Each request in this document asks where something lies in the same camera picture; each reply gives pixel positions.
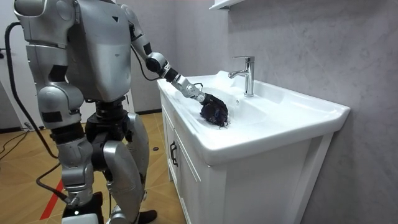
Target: faucet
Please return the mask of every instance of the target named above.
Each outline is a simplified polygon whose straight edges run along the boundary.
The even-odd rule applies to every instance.
[[[245,58],[245,70],[228,73],[229,78],[235,78],[237,75],[245,76],[244,96],[253,97],[254,93],[254,56],[240,56],[233,58]]]

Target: white vanity cabinet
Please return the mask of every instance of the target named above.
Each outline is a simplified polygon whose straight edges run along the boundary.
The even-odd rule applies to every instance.
[[[244,78],[188,77],[223,99],[229,125],[158,80],[170,180],[188,224],[299,224],[335,131],[350,108]]]

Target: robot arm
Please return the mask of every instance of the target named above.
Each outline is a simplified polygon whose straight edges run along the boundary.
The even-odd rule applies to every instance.
[[[174,70],[166,58],[158,52],[153,52],[150,42],[143,33],[137,16],[127,5],[121,8],[126,13],[129,21],[131,44],[138,54],[145,60],[146,67],[151,72],[157,73],[165,78],[186,98],[191,98],[203,105],[201,115],[209,122],[218,126],[224,126],[228,119],[228,109],[224,102],[211,94],[200,91],[194,84],[190,83],[183,75]]]

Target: bathroom sink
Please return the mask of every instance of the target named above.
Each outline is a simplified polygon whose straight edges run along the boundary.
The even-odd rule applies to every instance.
[[[240,92],[234,95],[233,93],[228,93],[214,87],[204,87],[202,91],[222,99],[228,108],[229,115],[228,124],[225,127],[220,128],[215,126],[203,119],[198,113],[203,107],[201,104],[189,98],[181,98],[180,95],[177,94],[175,101],[184,105],[189,116],[195,119],[201,128],[215,129],[221,132],[258,123],[264,121],[266,118],[265,111],[261,111],[259,108],[248,103],[248,100],[240,97]]]
[[[224,71],[188,79],[202,83],[203,91],[223,100],[229,111],[226,127],[212,125],[200,116],[201,104],[185,98],[165,80],[158,81],[175,109],[173,116],[209,165],[333,133],[341,129],[350,111],[347,106],[259,81],[254,83],[254,97],[246,98],[244,78],[230,79]]]

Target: black cable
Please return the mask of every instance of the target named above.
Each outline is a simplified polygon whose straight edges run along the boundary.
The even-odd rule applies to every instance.
[[[17,144],[16,144],[14,147],[12,147],[8,152],[6,152],[5,155],[3,155],[3,156],[0,158],[0,161],[1,161],[4,157],[6,157],[10,152],[12,152],[12,150],[14,150],[14,149],[19,145],[19,143],[21,143],[22,140],[25,139],[25,137],[27,136],[27,133],[29,133],[29,132],[26,131],[26,132],[24,133],[24,134],[25,134],[24,137],[22,137],[22,138],[17,142]],[[9,143],[11,140],[8,140],[8,142],[6,142],[6,143],[2,146],[2,151],[1,151],[0,153],[3,153],[3,152],[6,150],[6,144]]]
[[[58,163],[57,165],[55,165],[55,167],[51,168],[49,171],[45,172],[45,173],[42,174],[40,177],[38,177],[38,178],[36,179],[36,184],[39,185],[39,186],[41,186],[41,187],[44,188],[44,189],[47,189],[47,190],[53,192],[53,193],[54,193],[58,198],[60,198],[63,202],[67,203],[67,202],[65,201],[65,199],[67,198],[67,196],[66,196],[64,193],[59,192],[58,190],[55,190],[55,189],[53,189],[52,187],[49,187],[49,186],[47,186],[47,185],[41,183],[41,181],[40,181],[40,180],[43,179],[46,175],[49,175],[51,172],[53,172],[53,171],[54,171],[56,168],[58,168],[58,166],[60,166],[60,165],[61,165],[61,163]]]
[[[22,104],[21,100],[18,97],[17,88],[16,88],[16,85],[15,85],[15,79],[14,79],[14,67],[12,66],[11,46],[10,46],[10,33],[11,33],[12,28],[14,28],[15,26],[19,26],[20,24],[21,24],[20,22],[13,22],[12,24],[10,24],[7,27],[7,29],[6,29],[6,34],[4,36],[4,40],[6,40],[7,66],[8,66],[8,73],[9,73],[9,78],[10,78],[10,85],[11,85],[12,95],[14,96],[14,99],[17,101],[18,106],[21,108],[21,110],[24,113],[24,115],[26,116],[26,118],[31,123],[32,127],[35,129],[36,134],[38,135],[38,137],[42,141],[42,143],[43,143],[45,149],[47,150],[47,152],[50,154],[50,156],[52,158],[58,159],[58,157],[55,156],[52,153],[49,145],[47,144],[47,142],[45,142],[45,139],[43,138],[42,133],[40,133],[40,131],[37,128],[37,126],[36,126],[35,122],[33,121],[32,117],[30,117],[30,114],[25,109],[25,106]]]
[[[32,125],[32,127],[35,129],[36,134],[38,135],[38,137],[42,141],[42,143],[43,143],[45,149],[47,150],[47,152],[50,154],[50,156],[52,158],[58,159],[58,157],[55,156],[52,153],[52,151],[50,150],[50,147],[47,144],[47,142],[45,141],[45,139],[43,138],[42,133],[40,133],[40,131],[37,128],[37,126],[36,126],[35,122],[33,121],[32,117],[30,117],[29,112],[25,109],[25,106],[22,104],[21,100],[18,97],[17,88],[16,88],[16,85],[15,85],[15,79],[14,79],[14,68],[12,66],[11,46],[10,46],[10,33],[11,33],[12,28],[14,28],[15,26],[18,26],[20,24],[21,24],[20,22],[13,22],[12,24],[10,24],[7,27],[7,29],[6,29],[6,34],[4,35],[4,40],[6,41],[7,67],[8,67],[8,73],[9,73],[9,78],[10,78],[12,95],[14,96],[15,100],[17,101],[18,106],[21,108],[22,112],[24,113],[26,118],[29,120],[29,122]],[[47,189],[47,190],[53,192],[58,198],[60,198],[65,203],[67,203],[66,200],[65,200],[67,198],[67,196],[65,194],[63,194],[62,192],[59,192],[58,190],[55,190],[52,187],[47,186],[47,185],[45,185],[45,184],[40,182],[40,180],[43,177],[45,177],[49,173],[53,172],[58,166],[60,166],[60,163],[58,163],[55,167],[51,168],[49,171],[45,172],[43,175],[38,177],[36,179],[36,184],[39,185],[40,187],[44,188],[44,189]]]
[[[131,50],[134,52],[134,54],[135,54],[136,57],[137,57],[137,60],[138,60],[138,63],[139,63],[139,66],[140,66],[140,68],[141,68],[141,72],[142,72],[142,75],[144,76],[144,78],[145,78],[146,80],[148,80],[148,81],[155,81],[155,80],[161,79],[160,77],[153,78],[153,79],[148,78],[148,77],[145,75],[145,73],[144,73],[144,68],[142,67],[141,60],[139,60],[139,57],[138,57],[138,54],[137,54],[136,50],[134,50],[134,48],[133,48],[132,46],[130,46],[130,48],[131,48]]]
[[[9,142],[11,142],[12,140],[18,138],[19,136],[23,136],[24,134],[27,134],[27,132],[24,132],[24,133],[22,133],[22,134],[20,134],[20,135],[17,135],[17,136],[15,136],[15,137],[13,137],[12,139],[8,140],[6,143],[4,143],[4,144],[2,145],[2,151],[0,152],[0,154],[2,154],[2,153],[6,150],[6,146],[7,146],[7,144],[8,144]]]
[[[109,218],[111,218],[111,212],[112,212],[112,195],[111,192],[109,192]]]

